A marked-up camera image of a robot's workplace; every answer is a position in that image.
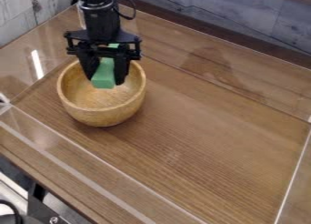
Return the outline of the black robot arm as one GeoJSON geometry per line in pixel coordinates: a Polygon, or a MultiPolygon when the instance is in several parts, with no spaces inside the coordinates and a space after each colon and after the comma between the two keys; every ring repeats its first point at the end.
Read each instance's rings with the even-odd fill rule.
{"type": "Polygon", "coordinates": [[[83,73],[97,88],[126,82],[130,63],[142,59],[142,39],[122,29],[121,18],[134,20],[133,0],[78,0],[82,30],[67,31],[67,54],[78,57],[83,73]]]}

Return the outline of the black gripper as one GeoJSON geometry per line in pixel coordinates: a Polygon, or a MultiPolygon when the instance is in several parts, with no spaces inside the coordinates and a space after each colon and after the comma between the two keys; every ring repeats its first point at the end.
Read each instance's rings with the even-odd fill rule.
{"type": "Polygon", "coordinates": [[[115,59],[115,84],[123,85],[129,75],[130,60],[142,59],[142,39],[119,30],[111,39],[91,39],[87,30],[67,31],[67,54],[79,58],[87,79],[91,79],[101,65],[99,57],[115,59]]]}

